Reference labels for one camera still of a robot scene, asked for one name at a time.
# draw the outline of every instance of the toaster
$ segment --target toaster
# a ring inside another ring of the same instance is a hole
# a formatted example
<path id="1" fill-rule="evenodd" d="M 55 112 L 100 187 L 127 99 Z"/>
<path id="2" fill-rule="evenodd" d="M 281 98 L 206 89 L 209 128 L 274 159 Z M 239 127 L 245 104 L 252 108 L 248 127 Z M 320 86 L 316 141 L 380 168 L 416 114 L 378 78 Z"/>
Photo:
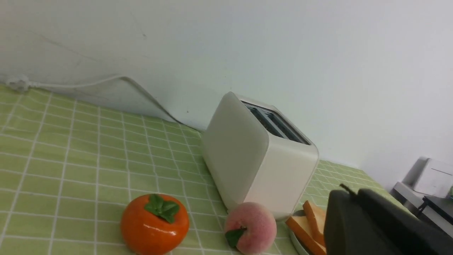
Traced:
<path id="1" fill-rule="evenodd" d="M 243 202 L 292 215 L 318 164 L 316 146 L 277 108 L 228 92 L 202 135 L 202 155 L 228 210 Z"/>

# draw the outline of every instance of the toast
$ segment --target toast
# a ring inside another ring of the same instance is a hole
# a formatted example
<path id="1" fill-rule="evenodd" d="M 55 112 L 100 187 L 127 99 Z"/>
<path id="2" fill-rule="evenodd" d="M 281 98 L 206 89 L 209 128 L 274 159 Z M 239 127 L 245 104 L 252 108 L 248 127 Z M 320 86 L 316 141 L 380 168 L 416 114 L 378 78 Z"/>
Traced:
<path id="1" fill-rule="evenodd" d="M 326 212 L 309 201 L 305 201 L 303 208 L 313 239 L 325 247 L 324 223 L 326 221 Z"/>
<path id="2" fill-rule="evenodd" d="M 313 255 L 326 255 L 326 248 L 313 239 L 306 216 L 291 216 L 286 225 Z"/>

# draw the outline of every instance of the orange fruit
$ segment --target orange fruit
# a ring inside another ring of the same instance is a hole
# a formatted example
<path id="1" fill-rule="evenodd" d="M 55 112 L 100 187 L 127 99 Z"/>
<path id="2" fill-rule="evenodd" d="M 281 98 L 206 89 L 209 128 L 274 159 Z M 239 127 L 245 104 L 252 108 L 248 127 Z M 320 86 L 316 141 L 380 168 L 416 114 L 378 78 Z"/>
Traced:
<path id="1" fill-rule="evenodd" d="M 123 240 L 138 255 L 166 254 L 183 241 L 188 230 L 186 208 L 168 195 L 137 197 L 121 218 Z"/>

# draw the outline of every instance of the pink fruit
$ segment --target pink fruit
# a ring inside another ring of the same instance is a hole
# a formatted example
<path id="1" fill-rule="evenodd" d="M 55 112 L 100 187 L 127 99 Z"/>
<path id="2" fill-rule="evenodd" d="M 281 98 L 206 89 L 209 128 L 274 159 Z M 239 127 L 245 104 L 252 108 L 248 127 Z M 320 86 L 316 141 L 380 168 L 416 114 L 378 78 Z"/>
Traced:
<path id="1" fill-rule="evenodd" d="M 246 202 L 228 214 L 225 237 L 231 247 L 246 255 L 259 254 L 270 248 L 277 234 L 274 216 L 264 206 Z"/>

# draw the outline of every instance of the persimmon leaf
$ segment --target persimmon leaf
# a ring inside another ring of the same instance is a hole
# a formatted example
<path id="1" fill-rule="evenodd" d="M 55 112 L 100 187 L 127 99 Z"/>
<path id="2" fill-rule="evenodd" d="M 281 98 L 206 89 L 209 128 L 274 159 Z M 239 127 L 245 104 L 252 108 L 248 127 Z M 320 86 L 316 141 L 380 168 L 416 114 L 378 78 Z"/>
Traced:
<path id="1" fill-rule="evenodd" d="M 227 231 L 225 233 L 225 238 L 226 238 L 226 241 L 228 242 L 228 245 L 231 248 L 235 248 L 237 243 L 239 242 L 239 239 L 241 238 L 241 236 L 244 234 L 244 232 L 246 230 L 247 230 L 247 228 L 241 227 L 238 229 L 233 229 L 233 230 Z"/>
<path id="2" fill-rule="evenodd" d="M 179 205 L 176 202 L 173 201 L 164 201 L 164 204 L 162 205 L 162 214 L 166 215 L 176 215 L 179 211 Z"/>
<path id="3" fill-rule="evenodd" d="M 164 204 L 164 199 L 157 194 L 151 194 L 149 196 L 149 202 L 157 211 L 161 211 L 162 205 Z"/>
<path id="4" fill-rule="evenodd" d="M 154 214 L 154 215 L 156 215 L 156 216 L 159 216 L 159 214 L 160 214 L 160 213 L 156 210 L 156 208 L 153 206 L 152 203 L 147 203 L 147 204 L 145 205 L 145 210 L 147 210 L 148 212 L 150 212 L 150 213 L 152 213 L 152 214 Z"/>
<path id="5" fill-rule="evenodd" d="M 161 218 L 163 218 L 164 220 L 166 220 L 168 223 L 172 224 L 174 222 L 174 217 L 173 215 L 165 215 L 165 214 L 162 214 L 160 215 Z"/>

